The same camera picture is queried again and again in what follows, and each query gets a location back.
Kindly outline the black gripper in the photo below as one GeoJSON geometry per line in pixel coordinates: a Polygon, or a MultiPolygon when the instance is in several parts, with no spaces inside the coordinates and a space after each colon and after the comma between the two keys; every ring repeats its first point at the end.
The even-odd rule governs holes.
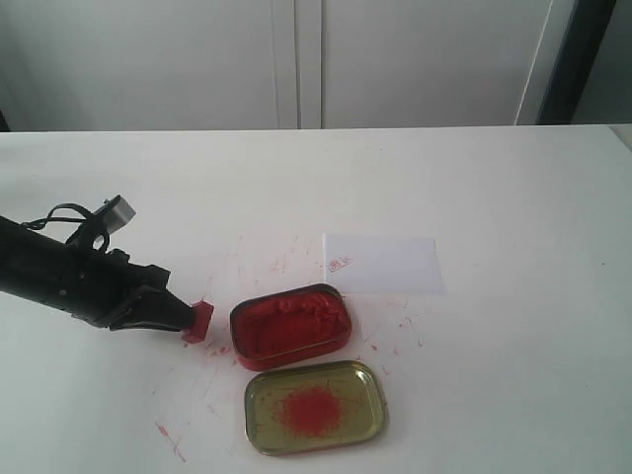
{"type": "Polygon", "coordinates": [[[194,310],[166,285],[170,272],[141,266],[116,249],[109,253],[54,245],[53,307],[98,328],[182,332],[194,310]]]}

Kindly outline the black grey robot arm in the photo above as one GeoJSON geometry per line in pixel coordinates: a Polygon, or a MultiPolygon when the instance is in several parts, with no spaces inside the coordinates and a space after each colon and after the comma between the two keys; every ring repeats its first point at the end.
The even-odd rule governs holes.
{"type": "Polygon", "coordinates": [[[131,263],[120,249],[81,249],[1,219],[1,290],[92,326],[191,329],[196,313],[167,289],[169,276],[160,267],[131,263]]]}

